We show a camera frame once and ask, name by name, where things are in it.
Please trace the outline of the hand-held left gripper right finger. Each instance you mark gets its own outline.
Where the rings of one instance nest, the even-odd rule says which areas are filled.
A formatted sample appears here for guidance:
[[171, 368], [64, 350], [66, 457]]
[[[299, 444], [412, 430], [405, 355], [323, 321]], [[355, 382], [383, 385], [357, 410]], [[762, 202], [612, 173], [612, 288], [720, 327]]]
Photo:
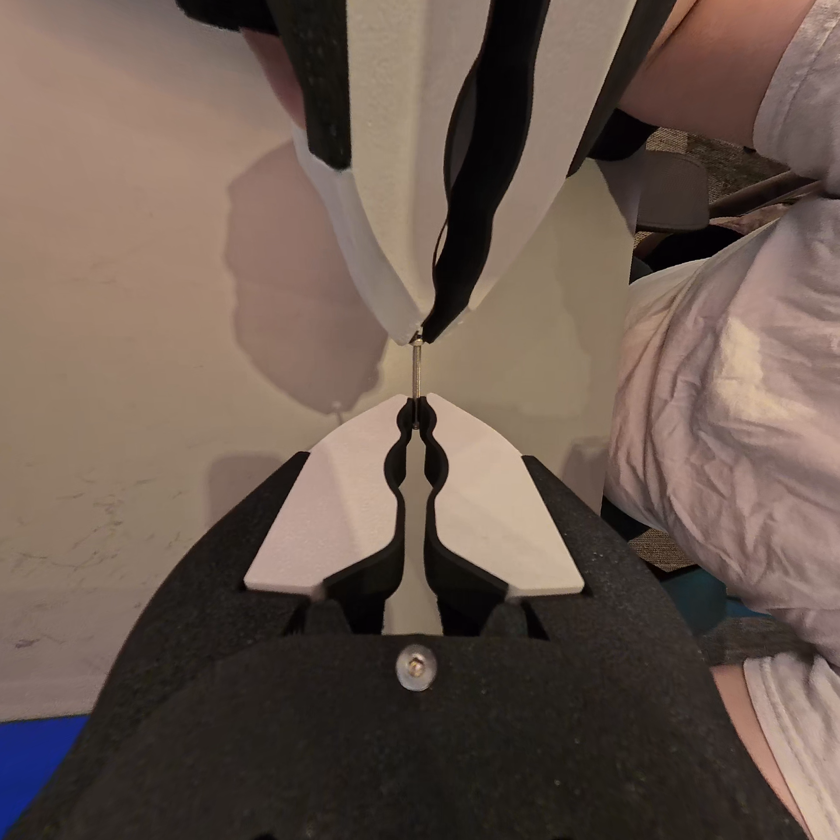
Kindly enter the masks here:
[[522, 454], [491, 426], [430, 394], [427, 454], [443, 459], [430, 498], [443, 550], [506, 601], [577, 595], [584, 581]]

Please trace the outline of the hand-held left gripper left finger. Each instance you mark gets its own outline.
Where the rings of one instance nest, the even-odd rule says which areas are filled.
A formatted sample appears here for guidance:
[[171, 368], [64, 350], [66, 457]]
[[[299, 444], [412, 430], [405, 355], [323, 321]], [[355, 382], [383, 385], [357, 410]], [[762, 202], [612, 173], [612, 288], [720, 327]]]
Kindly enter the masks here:
[[308, 452], [245, 574], [255, 592], [322, 599], [336, 574], [384, 550], [397, 534], [397, 495], [385, 459], [402, 439], [395, 395], [336, 427]]

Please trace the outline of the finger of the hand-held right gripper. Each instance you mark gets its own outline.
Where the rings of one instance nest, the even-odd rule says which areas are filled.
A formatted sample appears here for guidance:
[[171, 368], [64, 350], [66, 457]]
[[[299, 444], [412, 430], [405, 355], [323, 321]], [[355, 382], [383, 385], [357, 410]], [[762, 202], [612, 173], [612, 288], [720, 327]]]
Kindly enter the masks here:
[[490, 2], [350, 1], [346, 9], [350, 168], [317, 162], [302, 132], [292, 137], [355, 288], [387, 335], [407, 344], [434, 303], [449, 124]]
[[432, 343], [475, 309], [549, 211], [632, 13], [632, 2], [491, 2], [445, 146]]

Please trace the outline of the blue bin with divider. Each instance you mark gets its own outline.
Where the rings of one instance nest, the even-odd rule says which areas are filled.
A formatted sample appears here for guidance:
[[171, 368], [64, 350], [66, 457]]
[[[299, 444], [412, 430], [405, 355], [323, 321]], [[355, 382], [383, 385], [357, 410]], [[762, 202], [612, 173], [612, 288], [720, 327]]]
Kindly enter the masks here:
[[4, 832], [67, 755], [88, 715], [1, 724], [1, 828]]

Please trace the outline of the person's right hand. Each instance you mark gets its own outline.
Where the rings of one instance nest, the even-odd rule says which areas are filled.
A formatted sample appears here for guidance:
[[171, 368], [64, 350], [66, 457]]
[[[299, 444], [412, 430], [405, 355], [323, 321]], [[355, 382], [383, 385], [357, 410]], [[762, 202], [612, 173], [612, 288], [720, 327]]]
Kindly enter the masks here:
[[240, 33], [256, 57], [280, 105], [292, 122], [304, 131], [307, 125], [302, 89], [281, 39], [248, 28], [242, 28]]

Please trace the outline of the operator in white shirt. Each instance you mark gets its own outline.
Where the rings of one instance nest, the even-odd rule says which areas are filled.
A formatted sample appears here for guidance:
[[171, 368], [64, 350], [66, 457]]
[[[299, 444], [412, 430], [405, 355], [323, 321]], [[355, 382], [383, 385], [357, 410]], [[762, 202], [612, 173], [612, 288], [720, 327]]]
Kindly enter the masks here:
[[765, 780], [838, 838], [838, 2], [814, 2], [751, 149], [819, 185], [631, 287], [605, 496], [815, 648], [712, 670]]

